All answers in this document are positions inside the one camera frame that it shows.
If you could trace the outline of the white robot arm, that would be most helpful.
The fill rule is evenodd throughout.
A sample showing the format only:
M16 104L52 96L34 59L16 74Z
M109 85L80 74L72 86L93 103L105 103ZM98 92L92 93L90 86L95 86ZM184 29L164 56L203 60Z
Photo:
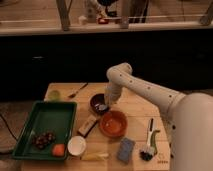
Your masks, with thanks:
M112 106L125 87L156 105L171 120L170 171L213 171L213 96L184 94L132 75L132 67L121 63L106 76L105 103Z

